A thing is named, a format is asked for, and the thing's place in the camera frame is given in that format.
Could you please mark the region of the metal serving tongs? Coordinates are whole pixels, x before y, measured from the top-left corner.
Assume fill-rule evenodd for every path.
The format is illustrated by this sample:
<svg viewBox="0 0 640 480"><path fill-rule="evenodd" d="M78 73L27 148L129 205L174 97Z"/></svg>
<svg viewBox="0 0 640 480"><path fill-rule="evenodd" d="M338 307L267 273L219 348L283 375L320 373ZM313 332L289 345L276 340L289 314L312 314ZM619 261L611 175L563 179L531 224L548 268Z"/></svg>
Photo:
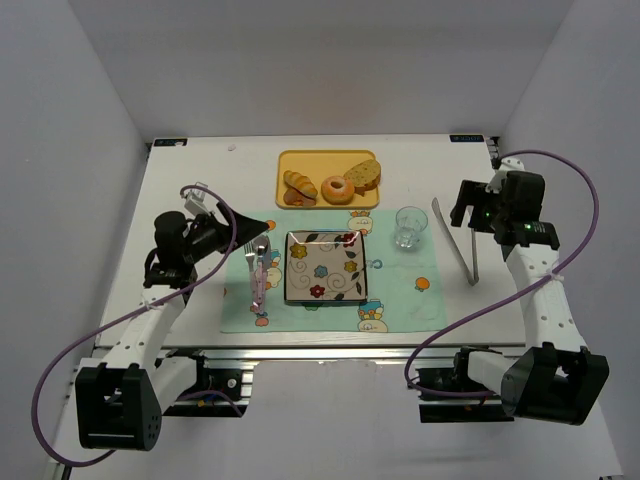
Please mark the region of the metal serving tongs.
<svg viewBox="0 0 640 480"><path fill-rule="evenodd" d="M477 238L476 232L474 230L471 231L471 265L468 265L465 261L465 258L454 238L449 227L445 221L444 215L442 213L440 203L437 197L434 197L431 201L431 208L433 214L436 218L436 221L443 232L444 238L454 255L454 258L464 274L467 283L470 286L475 286L479 282L479 266L478 266L478 251L477 251Z"/></svg>

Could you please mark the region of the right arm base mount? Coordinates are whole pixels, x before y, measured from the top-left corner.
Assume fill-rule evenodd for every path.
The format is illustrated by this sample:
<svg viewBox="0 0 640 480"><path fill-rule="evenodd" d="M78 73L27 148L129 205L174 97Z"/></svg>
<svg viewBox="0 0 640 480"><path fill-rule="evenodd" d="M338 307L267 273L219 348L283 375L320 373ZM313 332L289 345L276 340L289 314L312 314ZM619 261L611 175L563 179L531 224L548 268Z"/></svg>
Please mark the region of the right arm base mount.
<svg viewBox="0 0 640 480"><path fill-rule="evenodd" d="M497 394L474 397L481 386L457 382L452 368L420 368L412 378L418 386L434 390L419 393L419 416L422 424L508 423Z"/></svg>

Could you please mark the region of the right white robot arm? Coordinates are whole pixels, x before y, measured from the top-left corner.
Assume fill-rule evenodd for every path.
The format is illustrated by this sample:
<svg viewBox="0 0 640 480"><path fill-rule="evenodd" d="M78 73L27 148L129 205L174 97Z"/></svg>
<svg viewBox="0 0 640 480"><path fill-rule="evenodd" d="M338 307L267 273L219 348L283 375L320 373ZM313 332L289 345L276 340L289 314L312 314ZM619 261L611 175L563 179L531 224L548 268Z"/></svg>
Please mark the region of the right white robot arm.
<svg viewBox="0 0 640 480"><path fill-rule="evenodd" d="M602 355L593 354L574 324L564 285L555 227L540 219L542 176L524 171L497 181L462 182L451 224L470 219L475 232L490 233L517 290L525 328L525 353L517 360L488 349L462 349L454 378L497 394L506 415L581 425L609 375Z"/></svg>

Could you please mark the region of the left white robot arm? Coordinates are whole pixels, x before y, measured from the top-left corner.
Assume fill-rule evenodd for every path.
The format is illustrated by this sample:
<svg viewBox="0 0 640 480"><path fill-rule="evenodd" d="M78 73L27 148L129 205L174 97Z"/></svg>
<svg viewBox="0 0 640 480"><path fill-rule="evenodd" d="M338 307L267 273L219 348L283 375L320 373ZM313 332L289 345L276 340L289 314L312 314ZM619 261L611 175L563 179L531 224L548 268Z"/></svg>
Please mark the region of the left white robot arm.
<svg viewBox="0 0 640 480"><path fill-rule="evenodd" d="M189 219L179 211L154 221L155 248L144 267L142 311L128 322L116 345L75 381L79 440L86 449L151 450L167 409L198 382L198 362L189 356L159 359L171 327L185 310L195 265L266 232L268 224L218 209Z"/></svg>

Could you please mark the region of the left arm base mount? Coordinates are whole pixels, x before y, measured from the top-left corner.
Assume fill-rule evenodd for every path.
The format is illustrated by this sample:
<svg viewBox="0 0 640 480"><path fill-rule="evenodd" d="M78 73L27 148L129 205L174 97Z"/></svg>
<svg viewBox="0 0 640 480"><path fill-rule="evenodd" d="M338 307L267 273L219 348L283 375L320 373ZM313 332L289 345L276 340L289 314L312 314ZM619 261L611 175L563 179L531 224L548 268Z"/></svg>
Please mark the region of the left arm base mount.
<svg viewBox="0 0 640 480"><path fill-rule="evenodd" d="M252 365L209 358L203 350L174 349L158 358L155 366L178 358L195 362L195 383L165 410L165 417L239 418L246 412L253 384Z"/></svg>

